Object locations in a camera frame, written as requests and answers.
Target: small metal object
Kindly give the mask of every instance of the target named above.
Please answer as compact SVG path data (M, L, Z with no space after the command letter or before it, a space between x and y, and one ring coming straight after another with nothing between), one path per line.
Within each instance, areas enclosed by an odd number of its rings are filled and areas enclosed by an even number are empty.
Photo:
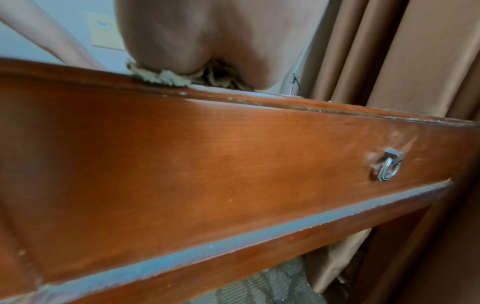
M300 88L300 82L299 82L299 79L297 78L297 75L295 74L295 72L293 73L293 78L290 81L290 91L288 92L289 95L292 94L292 89L294 88L294 83L296 83L296 85L298 86L298 90L301 93L302 89Z
M404 156L403 152L392 148L386 149L380 159L380 164L373 167L377 171L376 179L385 182L394 177L400 170Z

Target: beige outlet cover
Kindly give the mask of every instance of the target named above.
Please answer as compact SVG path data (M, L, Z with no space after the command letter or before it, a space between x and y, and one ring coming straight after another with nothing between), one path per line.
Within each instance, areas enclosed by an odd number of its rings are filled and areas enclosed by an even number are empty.
M86 19L90 29L91 45L114 50L125 50L115 18L87 13Z

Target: light strip on drawer edge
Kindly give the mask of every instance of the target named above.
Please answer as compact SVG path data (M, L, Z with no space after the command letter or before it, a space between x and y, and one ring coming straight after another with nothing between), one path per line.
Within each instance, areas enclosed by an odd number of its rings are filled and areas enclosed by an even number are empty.
M353 206L224 239L211 244L87 275L59 285L46 284L38 291L0 300L0 304L15 304L17 301L22 304L61 304L69 302L91 293L100 292L112 287L118 287L137 280L147 279L169 270L198 263L209 258L237 251L245 247L263 243L274 238L312 228L344 217L352 216L399 200L441 189L449 185L451 185L451 182L448 180L429 186L415 188L398 194L385 196Z

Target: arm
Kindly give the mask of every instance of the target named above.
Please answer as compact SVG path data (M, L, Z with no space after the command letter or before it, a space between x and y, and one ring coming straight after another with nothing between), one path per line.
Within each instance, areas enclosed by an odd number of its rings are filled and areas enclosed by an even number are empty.
M0 0L0 22L67 65L105 69L72 35L31 0Z

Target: light switch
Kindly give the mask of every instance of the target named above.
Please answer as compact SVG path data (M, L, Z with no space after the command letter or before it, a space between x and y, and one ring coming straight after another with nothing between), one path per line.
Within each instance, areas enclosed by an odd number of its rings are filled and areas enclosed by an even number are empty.
M91 45L114 50L125 50L115 18L95 13L87 13Z

